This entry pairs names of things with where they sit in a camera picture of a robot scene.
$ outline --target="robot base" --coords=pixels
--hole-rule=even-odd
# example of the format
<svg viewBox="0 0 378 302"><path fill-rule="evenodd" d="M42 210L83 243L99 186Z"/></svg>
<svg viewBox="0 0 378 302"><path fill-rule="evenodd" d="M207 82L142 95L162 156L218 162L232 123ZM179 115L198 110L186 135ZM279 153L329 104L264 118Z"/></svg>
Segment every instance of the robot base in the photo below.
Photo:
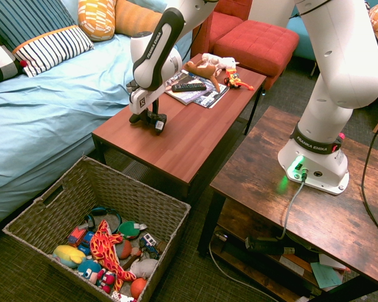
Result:
<svg viewBox="0 0 378 302"><path fill-rule="evenodd" d="M330 194L339 195L348 185L347 158L341 150L328 155L315 154L290 139L279 151L278 162L295 182L301 182L302 170L307 169L305 184Z"/></svg>

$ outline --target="orange giraffe toy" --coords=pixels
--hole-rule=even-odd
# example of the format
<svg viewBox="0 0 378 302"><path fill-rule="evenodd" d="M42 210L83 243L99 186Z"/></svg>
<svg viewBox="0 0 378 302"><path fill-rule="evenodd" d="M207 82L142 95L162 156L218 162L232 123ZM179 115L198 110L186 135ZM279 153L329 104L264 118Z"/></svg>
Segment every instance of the orange giraffe toy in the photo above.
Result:
<svg viewBox="0 0 378 302"><path fill-rule="evenodd" d="M116 274L113 288L119 293L124 281L134 281L136 276L132 272L126 272L119 264L115 244L122 242L123 237L119 234L112 235L106 220L102 220L98 231L95 232L89 247L93 258L104 268Z"/></svg>

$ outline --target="book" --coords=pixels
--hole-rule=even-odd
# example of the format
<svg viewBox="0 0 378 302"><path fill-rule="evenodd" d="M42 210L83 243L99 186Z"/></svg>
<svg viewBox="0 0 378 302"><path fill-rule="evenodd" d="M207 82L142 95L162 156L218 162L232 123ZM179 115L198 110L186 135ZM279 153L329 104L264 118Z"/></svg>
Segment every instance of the book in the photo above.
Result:
<svg viewBox="0 0 378 302"><path fill-rule="evenodd" d="M217 102L225 95L225 93L229 90L229 87L223 84L220 85L220 93L217 92L217 89L214 87L212 82L204 77L200 77L199 75L191 74L190 76L203 82L207 87L210 89L206 89L205 93L199 95L195 100L194 103L201 105L206 108L212 108Z"/></svg>
<svg viewBox="0 0 378 302"><path fill-rule="evenodd" d="M206 84L206 90L203 91L185 91L185 92L173 92L172 85L174 84L192 84L192 83L202 83L200 79L198 79L197 75L190 74L186 70L181 70L177 74L175 74L172 78L166 81L166 89L165 92L172 96L173 98L177 99L184 105L187 105L200 96L208 93L209 91L214 89L213 85Z"/></svg>

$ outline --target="carpet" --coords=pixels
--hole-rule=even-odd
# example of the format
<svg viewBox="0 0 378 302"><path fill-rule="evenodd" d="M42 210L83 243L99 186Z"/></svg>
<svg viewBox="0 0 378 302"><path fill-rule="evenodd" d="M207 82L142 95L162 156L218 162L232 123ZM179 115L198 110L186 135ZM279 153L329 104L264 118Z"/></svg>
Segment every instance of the carpet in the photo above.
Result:
<svg viewBox="0 0 378 302"><path fill-rule="evenodd" d="M283 76L277 80L265 96L261 97L252 125L260 119L269 106L301 116L318 76L316 72L311 80L307 78L312 66L313 62L311 61L293 58ZM243 113L244 117L249 116L251 107L252 104L249 104ZM346 137L368 145L373 136L372 129L377 122L378 101L368 107L356 109L344 129L344 133ZM242 135L237 140L226 160L243 138ZM374 148L378 150L378 137ZM108 165L120 171L131 163L130 159L111 150L106 151L105 157ZM192 204L180 248L158 284L151 301L272 301L269 297L224 277L210 257L199 256L197 243L211 195L212 191L207 188L199 200ZM1 231L2 227L18 213L19 211L0 224L0 302L97 301L95 297L72 284L55 269L46 264L37 263L27 248L14 242ZM230 276L258 287L257 284L231 269L229 265L220 261L218 263ZM345 276L345 280L353 276L354 274L349 274ZM356 301L378 301L378 292Z"/></svg>

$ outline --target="wooden side table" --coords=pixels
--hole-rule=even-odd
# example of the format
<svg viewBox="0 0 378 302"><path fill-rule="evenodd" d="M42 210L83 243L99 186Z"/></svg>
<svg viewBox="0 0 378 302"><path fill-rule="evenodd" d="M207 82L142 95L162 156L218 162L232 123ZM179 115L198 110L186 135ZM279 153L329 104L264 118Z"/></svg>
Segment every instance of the wooden side table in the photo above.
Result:
<svg viewBox="0 0 378 302"><path fill-rule="evenodd" d="M201 55L192 58L193 62ZM241 79L255 90L242 87L230 89L213 108L204 108L191 103L185 106L167 94L159 98L159 112L167 114L168 120L162 134L156 135L154 128L143 122L130 124L132 113L128 108L121 110L99 126L93 133L93 140L100 160L105 163L102 145L107 145L166 176L174 186L181 187L177 194L180 200L190 203L198 198L236 139L245 129L248 131L258 103L265 75L238 67ZM225 73L217 77L224 82ZM248 103L255 103L249 120L240 118ZM240 131L235 135L226 133L238 121ZM195 180L196 194L190 194Z"/></svg>
<svg viewBox="0 0 378 302"><path fill-rule="evenodd" d="M244 245L248 235L257 237L270 233L268 236L271 236L273 229L282 229L287 207L300 184L287 179L277 154L297 121L297 117L269 107L214 178L210 184L214 195L198 245L201 255L207 253L216 225L236 239L238 246ZM350 171L345 192L333 196L304 186L291 208L287 233L360 275L312 301L350 301L378 290L378 229L365 209L360 187L368 147L346 139L342 149L348 157ZM370 156L365 193L378 220L376 150ZM230 254L216 236L213 240L217 241L212 245L213 254L241 269L275 296L285 301L295 301L302 296ZM304 269L303 273L294 274L316 286L311 272Z"/></svg>

